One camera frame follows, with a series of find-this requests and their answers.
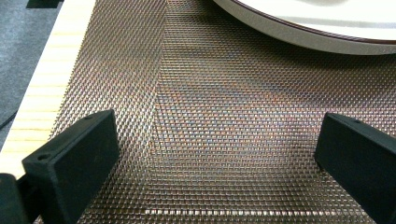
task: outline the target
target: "gray floor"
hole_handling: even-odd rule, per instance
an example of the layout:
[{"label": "gray floor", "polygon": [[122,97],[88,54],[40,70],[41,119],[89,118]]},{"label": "gray floor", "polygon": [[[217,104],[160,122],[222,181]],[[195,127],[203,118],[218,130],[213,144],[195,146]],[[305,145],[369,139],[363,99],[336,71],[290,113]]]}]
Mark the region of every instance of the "gray floor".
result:
[{"label": "gray floor", "polygon": [[[0,1],[0,124],[18,110],[62,6],[27,9],[27,2]],[[11,123],[0,130],[0,148]]]}]

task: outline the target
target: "light wood surface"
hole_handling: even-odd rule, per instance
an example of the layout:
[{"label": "light wood surface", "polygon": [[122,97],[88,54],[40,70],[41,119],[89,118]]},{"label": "light wood surface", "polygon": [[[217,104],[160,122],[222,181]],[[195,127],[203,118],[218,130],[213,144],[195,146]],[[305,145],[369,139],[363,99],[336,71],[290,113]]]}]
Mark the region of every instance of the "light wood surface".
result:
[{"label": "light wood surface", "polygon": [[30,153],[50,137],[95,0],[65,0],[0,152],[0,173],[17,178]]}]

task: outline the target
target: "wooden board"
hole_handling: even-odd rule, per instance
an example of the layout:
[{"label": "wooden board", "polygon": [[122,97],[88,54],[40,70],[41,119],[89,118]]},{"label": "wooden board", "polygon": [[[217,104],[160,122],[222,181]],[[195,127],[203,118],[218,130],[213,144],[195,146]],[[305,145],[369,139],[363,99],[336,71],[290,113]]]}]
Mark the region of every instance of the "wooden board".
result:
[{"label": "wooden board", "polygon": [[64,1],[0,152],[0,173],[24,175],[21,160],[49,140],[94,4]]}]

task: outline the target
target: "black rim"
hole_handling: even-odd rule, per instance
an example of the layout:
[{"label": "black rim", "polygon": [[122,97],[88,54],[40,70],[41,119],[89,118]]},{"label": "black rim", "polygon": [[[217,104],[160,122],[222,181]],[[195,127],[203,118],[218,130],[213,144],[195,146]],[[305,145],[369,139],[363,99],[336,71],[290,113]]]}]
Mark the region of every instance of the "black rim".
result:
[{"label": "black rim", "polygon": [[281,20],[280,18],[268,15],[266,13],[263,13],[253,7],[247,6],[238,0],[232,0],[235,4],[239,5],[240,7],[243,7],[251,12],[254,12],[255,14],[258,14],[268,20],[275,21],[278,23],[281,23],[283,25],[289,26],[294,29],[302,30],[311,34],[315,35],[323,35],[331,38],[336,38],[336,39],[341,39],[345,41],[354,41],[354,42],[361,42],[361,43],[367,43],[367,44],[381,44],[381,45],[396,45],[396,40],[380,40],[380,39],[369,39],[369,38],[361,38],[361,37],[355,37],[355,36],[349,36],[349,35],[337,35],[334,33],[329,33],[329,32],[324,32],[316,29],[312,29],[306,26],[302,26],[293,22],[289,21],[284,21]]}]

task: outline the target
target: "white round object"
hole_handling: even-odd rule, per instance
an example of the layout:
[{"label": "white round object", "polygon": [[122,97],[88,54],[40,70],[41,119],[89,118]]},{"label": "white round object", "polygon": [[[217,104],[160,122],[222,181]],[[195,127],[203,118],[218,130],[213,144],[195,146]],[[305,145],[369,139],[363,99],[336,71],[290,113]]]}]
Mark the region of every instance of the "white round object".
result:
[{"label": "white round object", "polygon": [[396,53],[394,0],[214,0],[238,20],[309,49]]}]

